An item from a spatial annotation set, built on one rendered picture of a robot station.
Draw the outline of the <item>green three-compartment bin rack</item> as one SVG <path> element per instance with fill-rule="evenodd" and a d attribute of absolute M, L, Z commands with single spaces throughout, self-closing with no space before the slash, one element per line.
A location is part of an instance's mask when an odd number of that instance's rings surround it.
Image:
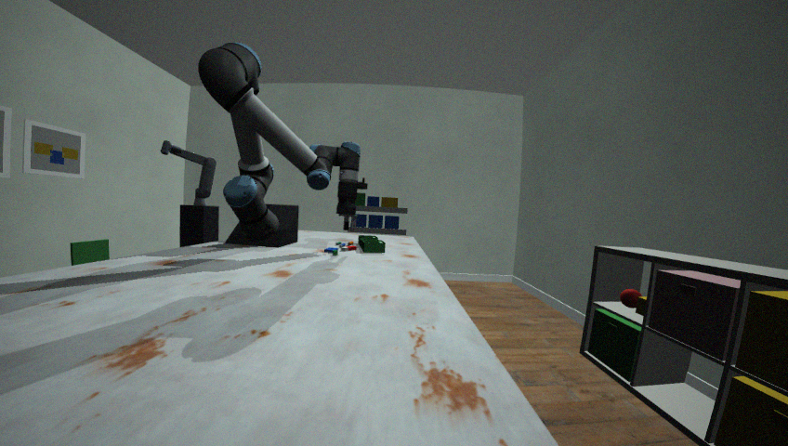
<path fill-rule="evenodd" d="M 359 235 L 358 244 L 364 253 L 385 253 L 385 246 L 376 236 Z"/>

